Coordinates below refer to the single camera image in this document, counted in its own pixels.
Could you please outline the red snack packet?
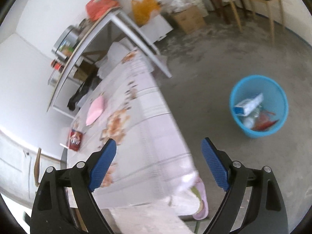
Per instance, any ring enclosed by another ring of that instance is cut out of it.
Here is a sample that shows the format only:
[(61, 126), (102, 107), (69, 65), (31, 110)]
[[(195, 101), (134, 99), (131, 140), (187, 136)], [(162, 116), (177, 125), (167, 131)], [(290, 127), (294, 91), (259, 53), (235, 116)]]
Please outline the red snack packet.
[(83, 134), (80, 131), (72, 129), (69, 133), (68, 147), (72, 151), (79, 151)]

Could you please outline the pink sponge cloth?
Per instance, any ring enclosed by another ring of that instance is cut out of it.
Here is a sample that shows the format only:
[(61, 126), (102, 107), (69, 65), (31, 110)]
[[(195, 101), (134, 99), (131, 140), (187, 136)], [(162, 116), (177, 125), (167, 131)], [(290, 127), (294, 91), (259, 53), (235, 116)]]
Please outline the pink sponge cloth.
[(105, 99), (103, 96), (97, 97), (90, 105), (86, 117), (86, 126), (93, 124), (105, 109)]

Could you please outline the blue toothpaste box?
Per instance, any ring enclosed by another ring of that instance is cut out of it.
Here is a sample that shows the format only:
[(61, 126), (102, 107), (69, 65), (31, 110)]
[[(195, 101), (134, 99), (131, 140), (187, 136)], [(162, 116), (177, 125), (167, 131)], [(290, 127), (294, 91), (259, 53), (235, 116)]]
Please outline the blue toothpaste box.
[(263, 102), (263, 100), (263, 93), (244, 99), (233, 107), (234, 114), (246, 117), (253, 112)]

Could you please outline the clear red snack bag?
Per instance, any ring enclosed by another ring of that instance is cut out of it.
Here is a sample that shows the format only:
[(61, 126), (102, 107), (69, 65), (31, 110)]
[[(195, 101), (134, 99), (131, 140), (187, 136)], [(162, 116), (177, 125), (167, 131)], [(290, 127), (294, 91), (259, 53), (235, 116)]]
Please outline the clear red snack bag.
[(256, 119), (254, 126), (252, 127), (253, 131), (263, 132), (275, 125), (279, 120), (271, 120), (271, 116), (275, 116), (275, 113), (263, 110), (260, 112), (259, 117)]

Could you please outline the blue plastic trash basket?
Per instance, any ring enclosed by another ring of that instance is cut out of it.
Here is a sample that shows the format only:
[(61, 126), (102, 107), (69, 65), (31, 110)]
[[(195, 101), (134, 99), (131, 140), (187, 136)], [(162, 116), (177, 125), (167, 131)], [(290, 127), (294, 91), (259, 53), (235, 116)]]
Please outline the blue plastic trash basket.
[[(234, 114), (233, 107), (244, 99), (263, 93), (263, 102), (248, 116)], [(266, 131), (253, 131), (252, 127), (260, 112), (266, 110), (276, 115), (271, 120), (279, 121)], [(261, 138), (276, 133), (285, 124), (288, 117), (289, 105), (287, 96), (280, 85), (273, 79), (263, 75), (249, 75), (241, 79), (230, 93), (230, 113), (234, 121), (249, 138)]]

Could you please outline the pink slipper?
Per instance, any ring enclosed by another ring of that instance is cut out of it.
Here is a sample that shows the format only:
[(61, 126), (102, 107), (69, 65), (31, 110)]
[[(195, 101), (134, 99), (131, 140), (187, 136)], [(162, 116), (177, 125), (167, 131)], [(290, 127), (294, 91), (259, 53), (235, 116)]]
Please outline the pink slipper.
[(191, 191), (199, 199), (200, 202), (198, 210), (194, 215), (192, 215), (192, 217), (195, 220), (203, 220), (208, 217), (209, 208), (205, 185), (199, 176), (196, 179), (195, 185), (191, 188)]

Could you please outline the wooden chair left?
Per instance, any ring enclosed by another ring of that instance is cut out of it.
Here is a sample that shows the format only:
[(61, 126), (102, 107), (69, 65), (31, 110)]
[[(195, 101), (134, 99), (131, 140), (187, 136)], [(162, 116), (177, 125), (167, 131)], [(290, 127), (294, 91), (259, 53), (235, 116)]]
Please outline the wooden chair left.
[(36, 154), (33, 175), (34, 175), (34, 183), (38, 188), (45, 173), (46, 169), (55, 168), (56, 170), (60, 170), (61, 168), (65, 168), (67, 164), (67, 150), (64, 148), (62, 152), (61, 159), (55, 159), (54, 157), (42, 155), (42, 149), (38, 148), (38, 152)]

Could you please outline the floral plaid tablecloth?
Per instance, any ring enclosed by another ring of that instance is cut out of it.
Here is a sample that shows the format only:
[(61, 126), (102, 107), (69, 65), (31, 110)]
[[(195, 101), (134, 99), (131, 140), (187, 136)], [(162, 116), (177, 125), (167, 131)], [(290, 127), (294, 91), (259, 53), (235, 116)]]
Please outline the floral plaid tablecloth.
[[(86, 126), (89, 107), (99, 96), (105, 99), (105, 109)], [(140, 50), (129, 52), (101, 81), (71, 128), (83, 136), (79, 151), (68, 152), (69, 168), (99, 151), (108, 139), (117, 144), (108, 175), (93, 192), (99, 208), (125, 208), (159, 200), (176, 206), (196, 204), (190, 192), (198, 171)]]

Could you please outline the red sauce jar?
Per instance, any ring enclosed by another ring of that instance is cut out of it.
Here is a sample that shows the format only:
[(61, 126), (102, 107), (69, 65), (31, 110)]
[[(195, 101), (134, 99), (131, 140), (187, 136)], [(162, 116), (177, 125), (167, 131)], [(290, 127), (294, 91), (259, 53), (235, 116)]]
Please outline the red sauce jar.
[(52, 62), (51, 62), (51, 67), (54, 69), (54, 70), (57, 70), (58, 72), (62, 72), (65, 65), (60, 62), (59, 60), (56, 60), (54, 59)]

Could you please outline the steel rice cooker pot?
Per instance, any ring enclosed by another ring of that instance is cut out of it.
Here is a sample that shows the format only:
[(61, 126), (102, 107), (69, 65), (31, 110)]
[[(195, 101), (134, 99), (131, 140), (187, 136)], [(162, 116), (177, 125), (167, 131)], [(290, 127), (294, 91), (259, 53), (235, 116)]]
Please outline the steel rice cooker pot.
[(79, 34), (80, 31), (75, 26), (67, 27), (54, 44), (52, 53), (61, 61), (66, 61), (79, 43)]

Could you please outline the cardboard box on floor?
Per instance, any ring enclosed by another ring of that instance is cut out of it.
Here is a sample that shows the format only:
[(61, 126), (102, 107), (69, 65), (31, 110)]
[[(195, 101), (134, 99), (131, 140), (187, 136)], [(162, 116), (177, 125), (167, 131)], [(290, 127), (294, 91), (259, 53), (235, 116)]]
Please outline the cardboard box on floor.
[(179, 13), (172, 13), (171, 16), (185, 34), (191, 34), (206, 26), (206, 22), (197, 6), (189, 7)]

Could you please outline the white side table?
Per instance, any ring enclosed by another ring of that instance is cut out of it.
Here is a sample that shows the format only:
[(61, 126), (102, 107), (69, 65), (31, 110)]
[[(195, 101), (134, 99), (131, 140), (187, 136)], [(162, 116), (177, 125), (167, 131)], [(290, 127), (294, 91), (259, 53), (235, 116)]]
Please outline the white side table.
[(101, 66), (103, 61), (108, 62), (104, 69), (110, 69), (133, 48), (139, 48), (143, 52), (152, 63), (152, 68), (157, 66), (171, 78), (172, 74), (167, 63), (155, 45), (156, 41), (164, 38), (172, 30), (162, 16), (157, 15), (150, 19), (148, 24), (139, 27), (122, 9), (116, 7), (106, 12), (96, 22), (84, 19), (76, 28), (80, 31), (79, 43), (72, 55), (66, 61), (61, 61), (56, 56), (56, 60), (62, 62), (65, 67), (57, 78), (53, 75), (49, 78), (48, 84), (53, 87), (48, 103), (49, 109), (52, 108), (72, 118), (72, 111), (57, 106), (57, 99), (65, 82), (69, 80), (79, 87), (84, 79), (74, 77), (75, 72), (87, 67), (88, 70), (84, 74), (87, 77), (96, 66)]

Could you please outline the red plastic bag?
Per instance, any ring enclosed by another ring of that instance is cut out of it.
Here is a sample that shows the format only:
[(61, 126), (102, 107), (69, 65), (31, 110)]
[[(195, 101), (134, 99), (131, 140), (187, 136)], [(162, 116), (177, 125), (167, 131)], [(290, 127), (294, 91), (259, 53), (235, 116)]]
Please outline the red plastic bag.
[(90, 0), (85, 6), (91, 21), (97, 21), (107, 11), (116, 7), (120, 7), (119, 2), (116, 0)]

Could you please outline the yellow plastic bag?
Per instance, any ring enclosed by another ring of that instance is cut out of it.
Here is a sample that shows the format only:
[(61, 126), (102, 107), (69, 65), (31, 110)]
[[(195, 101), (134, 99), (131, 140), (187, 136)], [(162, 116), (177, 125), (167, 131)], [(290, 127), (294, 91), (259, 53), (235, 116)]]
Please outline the yellow plastic bag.
[(132, 0), (132, 14), (135, 23), (143, 26), (155, 15), (160, 13), (161, 7), (157, 0)]

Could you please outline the white bags pile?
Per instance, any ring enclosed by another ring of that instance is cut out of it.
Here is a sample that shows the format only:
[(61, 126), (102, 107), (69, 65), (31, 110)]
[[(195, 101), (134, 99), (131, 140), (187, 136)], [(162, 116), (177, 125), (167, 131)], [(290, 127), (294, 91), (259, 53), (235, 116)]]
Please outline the white bags pile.
[(209, 15), (203, 0), (173, 0), (169, 5), (169, 11), (172, 13), (180, 13), (192, 6), (197, 7), (203, 17)]

